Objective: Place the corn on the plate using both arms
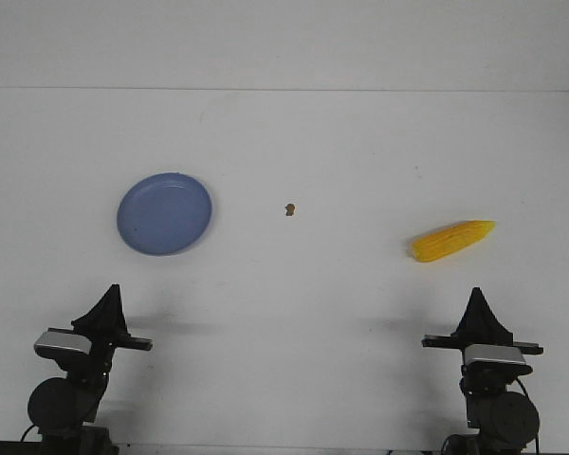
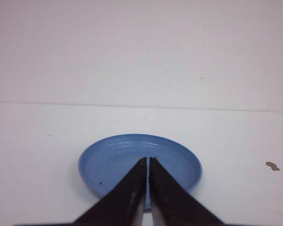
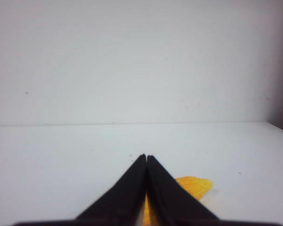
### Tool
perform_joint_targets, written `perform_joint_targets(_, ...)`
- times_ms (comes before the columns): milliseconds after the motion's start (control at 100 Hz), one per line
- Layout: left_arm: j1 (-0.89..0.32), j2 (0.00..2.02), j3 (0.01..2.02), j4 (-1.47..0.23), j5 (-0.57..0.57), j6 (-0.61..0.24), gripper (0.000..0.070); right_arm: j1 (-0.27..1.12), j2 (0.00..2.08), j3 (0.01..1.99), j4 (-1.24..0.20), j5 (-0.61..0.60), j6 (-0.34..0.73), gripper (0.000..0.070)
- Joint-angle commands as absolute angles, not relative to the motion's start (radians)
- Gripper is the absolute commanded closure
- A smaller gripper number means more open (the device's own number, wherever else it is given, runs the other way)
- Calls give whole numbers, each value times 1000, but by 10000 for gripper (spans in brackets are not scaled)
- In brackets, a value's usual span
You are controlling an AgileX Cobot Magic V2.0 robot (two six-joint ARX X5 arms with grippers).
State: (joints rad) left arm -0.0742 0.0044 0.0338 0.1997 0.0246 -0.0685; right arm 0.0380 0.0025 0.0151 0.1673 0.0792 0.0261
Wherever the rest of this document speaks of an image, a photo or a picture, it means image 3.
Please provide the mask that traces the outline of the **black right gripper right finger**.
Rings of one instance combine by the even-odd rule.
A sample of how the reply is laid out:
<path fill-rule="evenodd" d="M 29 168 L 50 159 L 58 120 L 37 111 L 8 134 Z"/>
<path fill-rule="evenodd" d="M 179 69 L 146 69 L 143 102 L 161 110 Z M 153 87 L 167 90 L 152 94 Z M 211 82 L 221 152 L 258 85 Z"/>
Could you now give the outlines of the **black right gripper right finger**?
<path fill-rule="evenodd" d="M 185 191 L 153 156 L 147 157 L 147 193 L 159 221 L 218 221 Z"/>

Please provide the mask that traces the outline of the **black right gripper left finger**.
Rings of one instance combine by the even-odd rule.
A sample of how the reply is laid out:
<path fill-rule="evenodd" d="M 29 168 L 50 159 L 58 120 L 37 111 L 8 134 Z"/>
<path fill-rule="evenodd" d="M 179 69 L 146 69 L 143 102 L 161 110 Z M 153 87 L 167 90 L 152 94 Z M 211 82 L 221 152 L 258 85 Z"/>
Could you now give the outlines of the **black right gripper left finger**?
<path fill-rule="evenodd" d="M 147 162 L 140 155 L 124 175 L 76 219 L 90 221 L 135 221 L 146 193 Z"/>

